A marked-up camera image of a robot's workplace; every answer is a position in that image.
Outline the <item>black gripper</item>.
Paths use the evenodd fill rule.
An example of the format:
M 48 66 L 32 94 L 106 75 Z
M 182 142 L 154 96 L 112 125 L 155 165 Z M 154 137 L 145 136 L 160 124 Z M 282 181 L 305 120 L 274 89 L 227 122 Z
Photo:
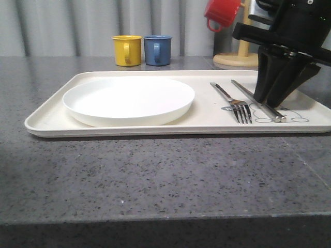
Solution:
M 330 50 L 322 48 L 329 32 L 330 1 L 282 1 L 268 30 L 237 23 L 233 38 L 261 45 L 254 99 L 276 108 L 321 69 L 309 57 L 288 59 L 279 48 L 269 45 L 304 53 L 329 65 Z

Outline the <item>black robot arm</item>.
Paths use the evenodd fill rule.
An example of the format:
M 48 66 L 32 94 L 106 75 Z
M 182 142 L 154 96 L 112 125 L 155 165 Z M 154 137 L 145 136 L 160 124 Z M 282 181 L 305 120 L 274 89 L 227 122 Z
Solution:
M 254 99 L 279 106 L 302 83 L 330 65 L 322 47 L 330 32 L 330 1 L 257 1 L 273 15 L 270 28 L 237 23 L 233 38 L 259 45 Z

